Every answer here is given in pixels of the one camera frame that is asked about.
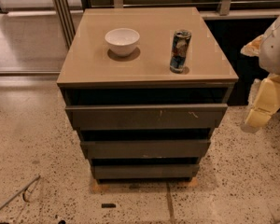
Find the drawer gap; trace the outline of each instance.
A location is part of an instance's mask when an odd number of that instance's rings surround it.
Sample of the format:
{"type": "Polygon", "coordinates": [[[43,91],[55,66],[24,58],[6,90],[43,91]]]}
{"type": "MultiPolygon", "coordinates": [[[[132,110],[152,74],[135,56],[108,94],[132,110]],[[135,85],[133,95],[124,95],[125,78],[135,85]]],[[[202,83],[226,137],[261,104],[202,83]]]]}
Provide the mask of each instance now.
{"type": "Polygon", "coordinates": [[[84,141],[207,139],[210,129],[81,131],[84,141]]]}
{"type": "Polygon", "coordinates": [[[93,166],[196,164],[199,158],[92,159],[93,166]]]}
{"type": "Polygon", "coordinates": [[[228,88],[67,89],[68,105],[220,104],[228,88]]]}

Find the drawer front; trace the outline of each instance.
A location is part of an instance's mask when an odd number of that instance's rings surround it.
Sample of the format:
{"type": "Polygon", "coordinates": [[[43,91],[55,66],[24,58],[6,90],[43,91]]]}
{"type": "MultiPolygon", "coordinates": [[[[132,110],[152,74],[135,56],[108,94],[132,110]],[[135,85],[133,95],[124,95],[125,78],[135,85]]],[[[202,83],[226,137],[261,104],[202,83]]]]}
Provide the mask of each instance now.
{"type": "Polygon", "coordinates": [[[92,175],[96,179],[194,177],[198,170],[199,164],[96,166],[91,168],[92,175]]]}
{"type": "Polygon", "coordinates": [[[113,105],[68,106],[74,129],[132,130],[216,128],[227,105],[113,105]]]}
{"type": "Polygon", "coordinates": [[[146,140],[81,142],[85,158],[184,158],[203,157],[210,140],[146,140]]]}

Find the floor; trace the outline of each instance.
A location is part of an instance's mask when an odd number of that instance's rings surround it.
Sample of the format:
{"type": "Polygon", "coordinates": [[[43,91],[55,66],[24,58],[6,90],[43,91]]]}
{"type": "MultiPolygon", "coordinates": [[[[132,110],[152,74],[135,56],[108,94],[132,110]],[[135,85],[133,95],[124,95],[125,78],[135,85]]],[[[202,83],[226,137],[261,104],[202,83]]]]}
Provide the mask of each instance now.
{"type": "MultiPolygon", "coordinates": [[[[60,69],[58,31],[54,16],[0,14],[0,69],[60,69]]],[[[280,112],[251,134],[240,129],[245,107],[229,107],[191,182],[97,184],[63,109],[56,77],[0,77],[0,204],[40,175],[0,223],[280,221],[280,112]]]]}

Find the dark can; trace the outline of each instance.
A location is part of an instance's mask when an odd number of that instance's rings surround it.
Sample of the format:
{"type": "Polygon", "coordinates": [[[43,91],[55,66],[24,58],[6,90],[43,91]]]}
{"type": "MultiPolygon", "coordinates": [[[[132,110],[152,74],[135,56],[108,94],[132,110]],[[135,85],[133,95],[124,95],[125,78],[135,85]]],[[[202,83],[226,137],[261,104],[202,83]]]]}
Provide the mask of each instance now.
{"type": "Polygon", "coordinates": [[[192,34],[188,30],[175,31],[171,50],[170,70],[175,73],[184,71],[187,50],[192,34]]]}

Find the can label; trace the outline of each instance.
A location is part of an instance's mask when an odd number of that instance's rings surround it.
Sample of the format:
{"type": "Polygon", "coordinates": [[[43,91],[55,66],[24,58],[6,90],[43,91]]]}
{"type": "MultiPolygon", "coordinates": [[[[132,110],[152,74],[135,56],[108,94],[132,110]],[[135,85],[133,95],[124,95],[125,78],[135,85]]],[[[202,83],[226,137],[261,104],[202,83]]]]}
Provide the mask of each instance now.
{"type": "Polygon", "coordinates": [[[191,32],[188,30],[175,31],[171,50],[170,70],[175,73],[184,71],[187,50],[191,39],[191,32]]]}

